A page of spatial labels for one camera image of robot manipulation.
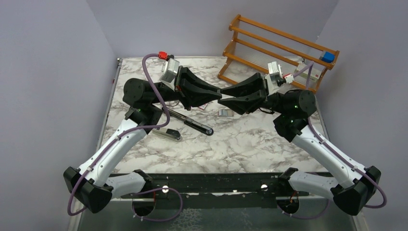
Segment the red white staple box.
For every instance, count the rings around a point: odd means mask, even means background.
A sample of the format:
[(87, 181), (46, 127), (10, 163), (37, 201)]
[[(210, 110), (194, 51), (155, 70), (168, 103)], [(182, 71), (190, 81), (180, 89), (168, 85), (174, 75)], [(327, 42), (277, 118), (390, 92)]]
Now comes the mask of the red white staple box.
[(206, 107), (207, 107), (207, 104), (203, 104), (203, 105), (199, 106), (198, 108), (201, 109), (201, 110), (205, 110)]

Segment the beige staple box tray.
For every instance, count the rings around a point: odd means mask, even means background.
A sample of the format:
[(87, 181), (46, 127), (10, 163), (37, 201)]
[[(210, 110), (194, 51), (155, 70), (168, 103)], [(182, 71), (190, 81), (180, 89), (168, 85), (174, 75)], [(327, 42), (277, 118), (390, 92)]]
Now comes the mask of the beige staple box tray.
[(220, 109), (218, 111), (218, 116), (220, 117), (232, 117), (234, 116), (234, 112), (230, 109)]

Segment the beige black stapler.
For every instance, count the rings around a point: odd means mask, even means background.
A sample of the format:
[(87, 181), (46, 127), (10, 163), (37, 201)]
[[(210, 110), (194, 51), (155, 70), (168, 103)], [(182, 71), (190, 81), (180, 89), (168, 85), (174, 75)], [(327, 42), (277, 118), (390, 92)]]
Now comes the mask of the beige black stapler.
[(153, 134), (161, 136), (163, 138), (180, 142), (182, 140), (182, 136), (178, 130), (170, 129), (170, 128), (154, 128), (152, 130)]

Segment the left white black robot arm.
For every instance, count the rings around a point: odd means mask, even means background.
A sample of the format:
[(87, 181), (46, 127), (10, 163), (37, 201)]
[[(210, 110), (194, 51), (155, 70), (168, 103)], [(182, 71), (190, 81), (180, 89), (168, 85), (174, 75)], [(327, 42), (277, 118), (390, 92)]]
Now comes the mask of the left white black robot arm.
[[(112, 199), (135, 193), (146, 197), (152, 190), (152, 179), (142, 170), (112, 177), (123, 157), (152, 130), (169, 123), (167, 101), (180, 101), (186, 109), (220, 99), (220, 89), (211, 85), (187, 67), (165, 71), (158, 82), (149, 73), (145, 79), (131, 78), (124, 84), (123, 101), (129, 105), (118, 129), (100, 149), (79, 167), (69, 167), (63, 176), (71, 199), (77, 199), (92, 213), (103, 210)], [(159, 119), (165, 115), (164, 123)]]

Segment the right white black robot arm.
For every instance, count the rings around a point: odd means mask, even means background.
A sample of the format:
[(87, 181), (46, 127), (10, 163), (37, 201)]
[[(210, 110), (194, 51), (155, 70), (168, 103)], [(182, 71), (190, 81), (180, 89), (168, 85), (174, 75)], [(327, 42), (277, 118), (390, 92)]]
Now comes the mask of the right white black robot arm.
[(279, 93), (279, 87), (293, 80), (293, 74), (279, 77), (256, 73), (241, 83), (220, 89), (226, 98), (218, 102), (241, 115), (259, 108), (278, 113), (273, 121), (276, 132), (309, 153), (330, 172), (329, 177), (322, 177), (290, 168), (280, 176), (277, 184), (282, 195), (289, 196), (295, 191), (312, 193), (333, 201), (349, 215), (358, 215), (380, 190), (381, 172), (374, 166), (365, 167), (353, 160), (316, 131), (310, 121), (317, 109), (313, 92)]

